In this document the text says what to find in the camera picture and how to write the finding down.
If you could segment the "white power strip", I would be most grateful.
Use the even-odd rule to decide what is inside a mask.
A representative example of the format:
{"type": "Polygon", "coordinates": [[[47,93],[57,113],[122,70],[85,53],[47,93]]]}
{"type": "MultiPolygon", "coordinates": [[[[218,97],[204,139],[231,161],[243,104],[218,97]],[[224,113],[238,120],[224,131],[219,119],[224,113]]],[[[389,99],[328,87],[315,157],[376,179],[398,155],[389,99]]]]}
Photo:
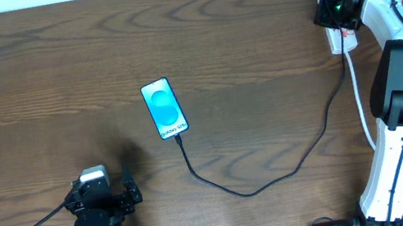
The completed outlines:
{"type": "MultiPolygon", "coordinates": [[[[321,0],[317,0],[317,2],[319,5],[322,4],[321,0]]],[[[354,30],[343,28],[340,33],[339,29],[325,28],[325,33],[333,55],[340,55],[341,50],[349,52],[357,47],[358,40],[354,30]]]]}

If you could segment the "blue Galaxy smartphone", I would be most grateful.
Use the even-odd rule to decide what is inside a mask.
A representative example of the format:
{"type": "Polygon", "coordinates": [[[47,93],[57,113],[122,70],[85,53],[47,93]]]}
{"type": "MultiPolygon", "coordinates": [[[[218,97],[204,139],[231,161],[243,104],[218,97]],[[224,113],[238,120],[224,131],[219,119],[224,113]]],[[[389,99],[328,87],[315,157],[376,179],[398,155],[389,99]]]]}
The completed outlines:
{"type": "Polygon", "coordinates": [[[187,118],[166,77],[141,87],[140,93],[162,140],[189,129],[187,118]]]}

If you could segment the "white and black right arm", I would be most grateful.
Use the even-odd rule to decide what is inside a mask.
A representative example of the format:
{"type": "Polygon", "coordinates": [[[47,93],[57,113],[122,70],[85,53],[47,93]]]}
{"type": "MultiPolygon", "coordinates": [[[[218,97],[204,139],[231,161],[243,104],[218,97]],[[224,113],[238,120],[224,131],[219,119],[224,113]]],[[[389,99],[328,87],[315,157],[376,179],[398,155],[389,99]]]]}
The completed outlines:
{"type": "Polygon", "coordinates": [[[374,158],[357,215],[343,226],[403,226],[403,5],[401,0],[317,0],[315,25],[334,54],[351,64],[345,43],[365,25],[382,48],[370,93],[377,124],[374,158]]]}

